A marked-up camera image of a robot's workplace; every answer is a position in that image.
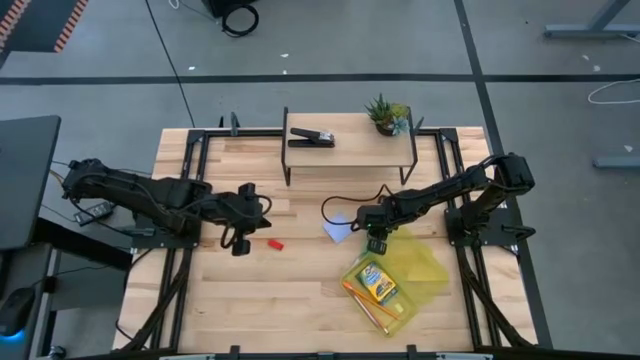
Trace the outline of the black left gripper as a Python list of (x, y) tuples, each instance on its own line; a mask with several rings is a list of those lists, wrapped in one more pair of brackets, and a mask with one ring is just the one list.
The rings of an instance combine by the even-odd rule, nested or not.
[(233, 256), (248, 255), (251, 242), (247, 236), (256, 230), (272, 227), (272, 223), (265, 217), (267, 210), (263, 209), (261, 198), (267, 199), (256, 193), (254, 183), (241, 185), (236, 193), (218, 194), (219, 214), (225, 220), (221, 246), (231, 248)]

